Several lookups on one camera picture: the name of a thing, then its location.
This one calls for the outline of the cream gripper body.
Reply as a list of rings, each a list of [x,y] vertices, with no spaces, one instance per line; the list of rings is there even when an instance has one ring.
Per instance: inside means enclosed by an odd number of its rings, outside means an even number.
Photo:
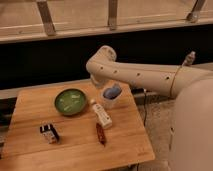
[[[98,89],[103,88],[108,83],[108,79],[105,79],[99,76],[94,76],[94,75],[90,76],[90,80],[92,84]]]

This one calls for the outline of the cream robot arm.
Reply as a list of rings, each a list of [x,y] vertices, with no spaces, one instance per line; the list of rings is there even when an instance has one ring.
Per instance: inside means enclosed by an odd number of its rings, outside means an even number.
[[[213,70],[195,66],[120,63],[102,46],[86,63],[93,84],[128,83],[175,100],[170,127],[170,171],[213,171]]]

